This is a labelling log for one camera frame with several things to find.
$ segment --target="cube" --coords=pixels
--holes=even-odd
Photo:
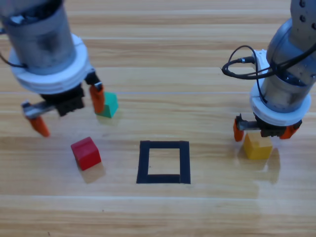
[[[101,113],[97,113],[97,115],[104,116],[107,118],[113,118],[115,112],[119,108],[117,95],[115,95],[114,93],[105,92],[104,97],[105,97],[104,110]]]
[[[91,137],[72,144],[71,149],[81,170],[89,169],[101,162],[99,150]]]
[[[243,149],[248,159],[268,159],[272,148],[270,137],[261,137],[260,132],[246,134]]]

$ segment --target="red cube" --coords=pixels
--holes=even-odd
[[[91,137],[87,137],[71,145],[76,161],[82,170],[101,162],[99,150],[94,144]]]

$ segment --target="black square outline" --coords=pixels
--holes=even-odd
[[[148,174],[149,150],[179,149],[180,174]],[[141,141],[137,184],[191,184],[190,144],[187,141]]]

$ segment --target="wood grain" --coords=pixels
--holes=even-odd
[[[113,119],[97,117],[84,86],[85,108],[62,118],[47,113],[52,135],[43,139],[20,108],[41,98],[0,64],[0,236],[316,236],[315,100],[291,140],[273,138],[270,159],[250,161],[232,124],[239,113],[253,119],[253,81],[220,70],[241,44],[267,48],[289,6],[68,0],[72,31],[107,91],[117,93],[119,110]],[[8,56],[5,36],[0,49]],[[70,145],[87,136],[102,164],[81,172]],[[192,184],[136,184],[141,140],[190,141]],[[151,173],[179,170],[176,152],[151,157]]]

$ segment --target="yellow cube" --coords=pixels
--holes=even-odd
[[[260,132],[247,133],[243,143],[248,159],[268,159],[272,152],[270,137],[261,137]]]

